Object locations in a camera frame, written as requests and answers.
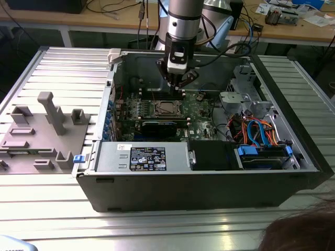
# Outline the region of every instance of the electronic equipment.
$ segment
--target electronic equipment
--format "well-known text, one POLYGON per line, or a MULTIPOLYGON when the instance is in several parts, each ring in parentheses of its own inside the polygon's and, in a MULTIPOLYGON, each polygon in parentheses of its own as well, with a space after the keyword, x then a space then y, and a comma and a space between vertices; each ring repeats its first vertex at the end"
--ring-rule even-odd
POLYGON ((308 79, 294 61, 222 56, 171 94, 155 67, 161 55, 110 50, 93 145, 73 169, 94 210, 278 206, 332 176, 279 89, 293 85, 287 69, 308 79))
POLYGON ((6 0, 6 2, 11 9, 72 14, 79 14, 86 5, 86 0, 6 0))
POLYGON ((236 30, 237 23, 241 15, 242 7, 243 7, 242 0, 230 0, 230 8, 232 11, 231 15, 234 18, 234 21, 230 27, 230 30, 236 30))
POLYGON ((299 20, 299 14, 293 9, 281 9, 277 6, 271 6, 265 16, 265 23, 268 25, 296 25, 299 20))

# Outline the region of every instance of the black plastic cover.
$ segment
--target black plastic cover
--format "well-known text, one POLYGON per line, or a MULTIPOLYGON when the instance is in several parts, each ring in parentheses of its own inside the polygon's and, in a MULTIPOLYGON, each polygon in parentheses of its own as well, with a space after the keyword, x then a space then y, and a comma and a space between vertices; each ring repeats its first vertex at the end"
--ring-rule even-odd
POLYGON ((221 140, 191 140, 189 149, 194 151, 194 171, 238 170, 234 144, 221 140))

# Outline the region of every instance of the black cable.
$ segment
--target black cable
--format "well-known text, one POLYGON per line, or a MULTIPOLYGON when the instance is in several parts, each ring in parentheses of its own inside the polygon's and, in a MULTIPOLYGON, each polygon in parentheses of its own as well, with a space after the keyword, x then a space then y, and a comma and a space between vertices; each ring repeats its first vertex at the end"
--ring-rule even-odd
POLYGON ((34 38, 32 38, 30 35, 29 35, 29 33, 8 13, 8 11, 5 9, 5 7, 4 7, 4 5, 3 5, 3 3, 0 1, 0 5, 1 5, 1 7, 2 7, 2 9, 5 11, 5 13, 8 15, 8 17, 10 17, 10 19, 14 22, 14 23, 16 23, 16 25, 18 26, 18 27, 20 27, 20 29, 21 30, 23 30, 23 32, 25 33, 25 34, 27 34, 27 36, 38 46, 38 47, 40 47, 40 44, 38 43, 38 42, 36 42, 36 40, 34 39, 34 38))
MULTIPOLYGON (((244 5, 243 5, 242 7, 244 8, 244 10, 245 10, 245 12, 246 12, 247 14, 241 13, 241 15, 246 16, 246 17, 248 18, 248 20, 246 20, 245 18, 239 18, 239 19, 242 20, 243 22, 244 22, 244 20, 247 21, 247 22, 249 23, 250 27, 253 27, 254 22, 253 22, 252 18, 250 17, 247 8, 246 8, 244 5)), ((248 29, 247 29, 247 30, 248 30, 248 34, 247 34, 247 36, 245 37, 243 43, 246 42, 246 40, 247 40, 249 34, 252 32, 252 31, 250 31, 250 27, 248 27, 248 29)), ((235 53, 238 53, 238 52, 240 51, 241 48, 242 48, 242 47, 239 47, 239 48, 236 50, 235 53)))
POLYGON ((157 10, 158 10, 158 27, 157 27, 157 30, 156 30, 155 34, 153 35, 153 39, 151 40, 150 50, 153 49, 153 41, 154 41, 154 39, 155 39, 155 37, 156 37, 160 27, 161 27, 161 17, 160 17, 160 12, 159 12, 159 4, 157 4, 157 10))
POLYGON ((96 11, 96 10, 93 10, 89 7, 90 3, 92 3, 93 1, 95 0, 90 0, 87 4, 86 4, 86 9, 92 11, 92 12, 95 12, 95 13, 111 13, 111 12, 117 12, 119 10, 122 10, 122 9, 126 9, 126 8, 129 8, 129 7, 132 7, 132 6, 136 6, 136 5, 139 5, 139 4, 142 4, 142 2, 138 2, 138 3, 135 3, 135 4, 132 4, 132 5, 128 5, 128 6, 125 6, 125 7, 122 7, 122 8, 119 8, 119 9, 113 9, 113 10, 109 10, 109 11, 105 11, 105 12, 102 12, 102 11, 96 11))
MULTIPOLYGON (((203 22, 203 26, 204 26, 204 30, 205 30, 206 37, 209 38, 209 34, 208 34, 208 30, 207 30, 207 27, 206 27, 204 18, 206 19, 207 17, 205 17, 205 16, 203 15, 203 16, 202 16, 202 22, 203 22)), ((247 54, 249 54, 249 53, 251 52, 251 47, 250 47, 248 44, 246 44, 245 42, 243 42, 243 43, 232 44, 231 46, 227 47, 224 51, 220 51, 220 50, 219 50, 219 49, 212 43, 212 41, 210 41, 209 44, 210 44, 216 51, 219 52, 219 55, 217 55, 212 61, 209 61, 209 62, 207 62, 207 63, 205 63, 205 64, 197 65, 196 67, 203 67, 203 66, 206 66, 206 65, 208 65, 208 64, 210 64, 210 63, 212 63, 212 62, 214 62, 215 60, 217 60, 217 59, 218 59, 220 56, 222 56, 222 55, 225 55, 225 56, 230 57, 230 58, 240 58, 240 57, 245 56, 245 55, 247 55, 247 54), (247 47, 249 48, 249 50, 248 50, 247 52, 245 52, 246 54, 245 54, 245 53, 244 53, 244 54, 226 54, 226 53, 225 53, 226 51, 228 51, 229 49, 231 49, 231 48, 233 48, 233 47, 235 47, 235 46, 237 46, 237 45, 242 45, 242 47, 243 47, 244 45, 247 45, 247 47)))
POLYGON ((327 54, 327 52, 330 49, 331 45, 334 43, 334 40, 335 40, 335 35, 334 35, 333 39, 331 40, 330 44, 328 45, 328 47, 327 47, 325 53, 323 54, 323 56, 325 56, 327 54))
POLYGON ((215 37, 216 36, 216 34, 217 34, 217 30, 216 30, 216 27, 215 27, 215 25, 212 23, 212 21, 210 21, 209 20, 209 18, 208 17, 206 17, 205 15, 201 15, 201 18, 202 18, 202 20, 203 19, 205 19, 212 27, 213 27, 213 30, 214 30, 214 34, 213 34, 213 37, 215 37))
POLYGON ((222 135, 224 136, 228 141, 231 142, 231 140, 229 139, 228 136, 226 136, 221 130, 218 129, 218 126, 222 126, 224 125, 224 123, 221 123, 221 124, 218 124, 218 125, 215 125, 214 123, 214 119, 213 119, 213 113, 214 113, 214 108, 215 108, 215 103, 220 99, 220 96, 218 96, 214 101, 213 101, 213 106, 212 106, 212 109, 211 109, 211 112, 210 112, 210 119, 215 127, 215 129, 222 135))
POLYGON ((258 44, 260 43, 260 37, 262 36, 262 32, 259 33, 257 31, 257 35, 258 35, 257 39, 250 44, 250 45, 253 45, 254 43, 256 43, 256 45, 252 47, 252 48, 255 48, 254 53, 256 52, 258 44))
POLYGON ((212 60, 203 63, 203 64, 199 64, 196 65, 195 67, 204 67, 207 66, 209 64, 212 64, 214 61, 216 61, 218 58, 220 58, 221 56, 227 56, 229 58, 240 58, 242 56, 246 56, 251 52, 251 46, 247 43, 242 43, 242 42, 238 42, 238 43, 234 43, 231 46, 228 46, 225 50, 221 51, 215 58, 213 58, 212 60), (235 46, 246 46, 248 48, 248 50, 246 52, 244 52, 243 54, 226 54, 226 52, 228 50, 230 50, 231 48, 234 48, 235 46))
POLYGON ((138 29, 137 29, 137 49, 140 49, 140 30, 141 30, 141 24, 142 24, 142 20, 140 19, 140 23, 138 25, 138 29))
POLYGON ((165 14, 168 14, 168 11, 165 9, 164 5, 162 4, 162 1, 158 0, 158 3, 161 6, 161 8, 163 9, 163 11, 165 12, 165 14))
POLYGON ((331 59, 333 56, 334 56, 334 53, 335 53, 335 47, 333 47, 331 49, 331 51, 327 54, 328 50, 331 48, 331 45, 333 44, 335 40, 335 35, 334 37, 332 38, 330 44, 328 45, 325 53, 323 54, 322 58, 321 58, 321 61, 320 63, 317 65, 317 67, 315 68, 314 72, 313 72, 313 79, 316 79, 317 76, 320 74, 320 72, 322 71, 322 69, 327 65, 329 59, 331 59))
POLYGON ((146 47, 146 49, 148 49, 149 48, 149 42, 148 42, 148 38, 149 38, 149 24, 148 24, 148 22, 149 22, 149 0, 147 0, 147 47, 146 47))
POLYGON ((121 2, 115 3, 115 4, 106 4, 103 7, 101 7, 102 9, 104 9, 107 6, 111 6, 111 5, 118 5, 118 4, 122 4, 125 0, 122 0, 121 2))
POLYGON ((29 53, 19 49, 18 47, 15 49, 10 41, 10 38, 8 38, 3 32, 2 30, 0 29, 0 33, 2 34, 2 36, 4 38, 6 38, 6 42, 9 43, 9 46, 11 48, 12 51, 16 51, 16 56, 21 60, 20 62, 25 62, 25 63, 29 63, 29 60, 33 57, 32 55, 30 55, 29 53), (29 57, 29 60, 25 60, 23 58, 20 57, 20 55, 18 54, 19 52, 21 52, 22 54, 24 54, 25 56, 29 57))
MULTIPOLYGON (((201 16, 201 22, 203 23, 206 37, 209 38, 208 30, 207 30, 207 27, 206 27, 205 20, 204 20, 204 17, 203 17, 203 16, 201 16)), ((210 41, 209 44, 213 47, 214 50, 216 50, 216 51, 219 52, 219 53, 221 52, 221 51, 220 51, 220 50, 213 44, 212 41, 210 41)))
POLYGON ((140 11, 138 13, 138 18, 140 19, 140 22, 139 22, 138 30, 137 30, 137 49, 140 49, 140 30, 141 30, 141 24, 142 24, 142 20, 144 19, 145 12, 146 12, 146 5, 143 1, 140 7, 140 11))

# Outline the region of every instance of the blue cable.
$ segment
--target blue cable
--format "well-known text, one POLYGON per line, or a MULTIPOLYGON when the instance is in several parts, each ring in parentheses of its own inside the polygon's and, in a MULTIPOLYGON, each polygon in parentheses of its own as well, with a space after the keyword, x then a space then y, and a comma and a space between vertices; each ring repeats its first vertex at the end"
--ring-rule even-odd
POLYGON ((250 36, 249 45, 250 45, 252 41, 253 31, 252 31, 250 23, 246 21, 245 19, 243 19, 243 21, 249 26, 249 36, 250 36))
POLYGON ((251 125, 256 122, 258 123, 259 127, 260 127, 260 132, 261 132, 261 138, 262 138, 262 141, 264 143, 264 145, 266 146, 271 146, 271 144, 269 143, 269 141, 267 140, 266 136, 265 136, 265 132, 264 132, 264 128, 263 128, 263 125, 261 122, 257 121, 257 120, 251 120, 248 124, 248 127, 247 127, 247 131, 248 131, 248 137, 249 139, 257 146, 257 147, 260 147, 259 143, 254 140, 252 138, 252 135, 251 135, 251 125))

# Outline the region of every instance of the desk leg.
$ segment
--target desk leg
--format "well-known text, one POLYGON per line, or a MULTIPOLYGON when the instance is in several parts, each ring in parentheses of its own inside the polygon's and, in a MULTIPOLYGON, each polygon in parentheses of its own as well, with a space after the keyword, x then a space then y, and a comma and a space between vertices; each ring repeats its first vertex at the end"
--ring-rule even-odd
POLYGON ((14 39, 14 34, 12 33, 12 30, 9 27, 6 26, 0 26, 0 30, 5 36, 9 39, 14 39))
POLYGON ((65 47, 73 47, 69 29, 60 28, 59 31, 61 32, 64 46, 65 47))

